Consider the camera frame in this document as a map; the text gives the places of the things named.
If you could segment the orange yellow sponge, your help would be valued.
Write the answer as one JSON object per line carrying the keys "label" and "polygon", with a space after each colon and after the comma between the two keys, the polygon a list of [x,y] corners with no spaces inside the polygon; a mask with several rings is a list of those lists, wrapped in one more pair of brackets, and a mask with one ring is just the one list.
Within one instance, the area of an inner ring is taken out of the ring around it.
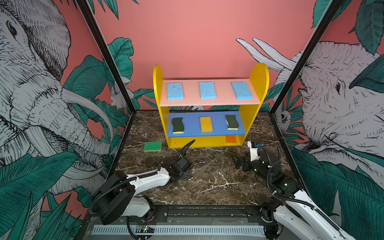
{"label": "orange yellow sponge", "polygon": [[237,143],[237,137],[236,136],[226,136],[226,143],[227,144],[236,144]]}

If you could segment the bright green sponge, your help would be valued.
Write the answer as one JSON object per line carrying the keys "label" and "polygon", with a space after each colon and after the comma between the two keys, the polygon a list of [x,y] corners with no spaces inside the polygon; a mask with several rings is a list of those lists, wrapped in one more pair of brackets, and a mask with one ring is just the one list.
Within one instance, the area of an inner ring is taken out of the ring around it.
{"label": "bright green sponge", "polygon": [[160,152],[162,150],[162,142],[145,142],[144,152]]}

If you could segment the dark green sponge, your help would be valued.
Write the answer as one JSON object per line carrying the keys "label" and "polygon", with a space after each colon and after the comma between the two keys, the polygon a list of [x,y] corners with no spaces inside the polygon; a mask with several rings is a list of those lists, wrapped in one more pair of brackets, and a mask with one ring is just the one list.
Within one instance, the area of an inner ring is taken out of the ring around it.
{"label": "dark green sponge", "polygon": [[227,129],[228,130],[238,130],[239,129],[239,122],[237,121],[236,115],[226,115],[226,123],[227,123]]}
{"label": "dark green sponge", "polygon": [[183,124],[183,118],[173,118],[172,119],[173,134],[183,134],[185,127]]}

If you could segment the blue sponge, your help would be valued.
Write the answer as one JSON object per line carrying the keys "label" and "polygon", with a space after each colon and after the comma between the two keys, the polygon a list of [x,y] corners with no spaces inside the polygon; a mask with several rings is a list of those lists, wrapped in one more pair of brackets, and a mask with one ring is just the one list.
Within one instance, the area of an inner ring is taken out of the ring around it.
{"label": "blue sponge", "polygon": [[216,99],[217,94],[213,82],[199,82],[201,99]]}
{"label": "blue sponge", "polygon": [[253,98],[246,82],[232,82],[232,87],[238,100],[248,100]]}
{"label": "blue sponge", "polygon": [[182,100],[184,98],[182,83],[167,83],[168,100]]}

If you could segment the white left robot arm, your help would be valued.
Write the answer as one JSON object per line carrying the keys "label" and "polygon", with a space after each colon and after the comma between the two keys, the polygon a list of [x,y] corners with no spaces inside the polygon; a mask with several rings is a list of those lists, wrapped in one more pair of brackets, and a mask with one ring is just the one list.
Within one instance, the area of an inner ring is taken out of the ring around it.
{"label": "white left robot arm", "polygon": [[144,217],[151,210],[152,202],[141,194],[186,180],[192,166],[182,156],[171,164],[161,164],[145,173],[126,175],[116,171],[93,194],[89,213],[98,215],[103,225],[109,225],[120,217]]}

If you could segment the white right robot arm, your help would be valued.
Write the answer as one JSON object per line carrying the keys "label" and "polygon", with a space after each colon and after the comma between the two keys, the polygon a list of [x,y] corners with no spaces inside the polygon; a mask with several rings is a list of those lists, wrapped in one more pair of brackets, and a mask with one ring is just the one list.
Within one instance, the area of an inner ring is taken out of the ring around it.
{"label": "white right robot arm", "polygon": [[318,207],[293,178],[281,169],[281,157],[264,147],[251,149],[250,157],[232,154],[236,169],[253,172],[266,182],[272,197],[261,204],[258,216],[266,223],[268,240],[276,240],[288,228],[301,240],[352,240],[353,236],[339,227]]}

